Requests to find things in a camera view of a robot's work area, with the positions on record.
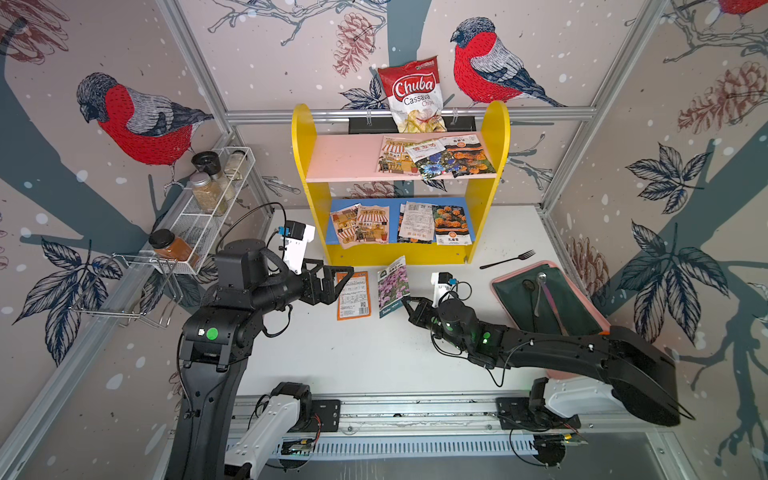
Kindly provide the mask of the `orange white seed bag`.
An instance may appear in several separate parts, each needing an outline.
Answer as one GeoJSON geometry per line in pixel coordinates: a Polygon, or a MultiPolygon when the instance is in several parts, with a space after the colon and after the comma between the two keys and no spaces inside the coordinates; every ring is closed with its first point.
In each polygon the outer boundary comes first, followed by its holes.
{"type": "Polygon", "coordinates": [[[352,320],[371,315],[371,297],[366,271],[355,272],[337,300],[337,320],[352,320]]]}

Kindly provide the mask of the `purple flower seed bag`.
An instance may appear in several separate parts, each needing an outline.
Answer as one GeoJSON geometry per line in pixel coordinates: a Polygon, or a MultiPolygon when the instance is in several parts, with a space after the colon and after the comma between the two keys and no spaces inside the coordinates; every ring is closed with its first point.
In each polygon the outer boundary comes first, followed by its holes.
{"type": "Polygon", "coordinates": [[[377,273],[379,317],[384,318],[403,306],[402,299],[410,295],[406,258],[399,257],[377,273]]]}

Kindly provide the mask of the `market stall seed bag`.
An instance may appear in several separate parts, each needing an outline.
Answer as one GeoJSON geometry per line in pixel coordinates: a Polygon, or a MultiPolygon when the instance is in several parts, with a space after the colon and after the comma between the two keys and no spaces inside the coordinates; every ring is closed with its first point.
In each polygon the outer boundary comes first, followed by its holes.
{"type": "Polygon", "coordinates": [[[385,136],[382,140],[376,171],[378,173],[417,176],[419,169],[407,152],[407,148],[415,144],[416,141],[385,136]]]}

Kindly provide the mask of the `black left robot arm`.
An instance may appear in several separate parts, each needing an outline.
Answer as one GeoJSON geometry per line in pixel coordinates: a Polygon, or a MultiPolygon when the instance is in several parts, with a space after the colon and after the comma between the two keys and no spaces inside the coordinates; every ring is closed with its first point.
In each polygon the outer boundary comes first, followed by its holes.
{"type": "Polygon", "coordinates": [[[181,410],[166,478],[255,479],[282,437],[310,418],[308,385],[282,382],[264,413],[226,447],[234,404],[258,336],[272,334],[264,317],[293,302],[333,304],[354,275],[349,266],[303,261],[292,271],[265,242],[234,241],[215,256],[218,282],[185,322],[177,347],[181,410]]]}

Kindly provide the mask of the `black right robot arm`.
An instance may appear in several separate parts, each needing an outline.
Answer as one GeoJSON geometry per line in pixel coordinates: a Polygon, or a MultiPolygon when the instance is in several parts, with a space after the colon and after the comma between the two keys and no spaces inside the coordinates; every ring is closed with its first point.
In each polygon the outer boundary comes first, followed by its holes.
{"type": "Polygon", "coordinates": [[[576,374],[610,386],[611,396],[646,422],[674,427],[694,418],[678,401],[674,361],[628,328],[577,336],[521,331],[479,320],[453,292],[437,306],[425,297],[406,296],[401,303],[411,324],[487,371],[532,367],[576,374]]]}

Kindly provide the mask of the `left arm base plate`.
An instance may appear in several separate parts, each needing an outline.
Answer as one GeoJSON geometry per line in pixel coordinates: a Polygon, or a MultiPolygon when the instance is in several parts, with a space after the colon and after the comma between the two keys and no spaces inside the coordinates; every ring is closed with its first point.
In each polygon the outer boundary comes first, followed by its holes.
{"type": "Polygon", "coordinates": [[[312,400],[300,404],[299,419],[290,432],[337,432],[339,430],[341,401],[312,400]]]}

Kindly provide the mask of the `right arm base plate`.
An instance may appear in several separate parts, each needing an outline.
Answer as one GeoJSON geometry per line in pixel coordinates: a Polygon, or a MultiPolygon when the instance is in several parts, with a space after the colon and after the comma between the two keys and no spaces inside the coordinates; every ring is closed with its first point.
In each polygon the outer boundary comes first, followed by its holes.
{"type": "Polygon", "coordinates": [[[496,417],[502,430],[523,430],[544,433],[550,430],[578,430],[581,421],[578,415],[560,417],[545,407],[530,407],[524,397],[497,397],[496,417]]]}

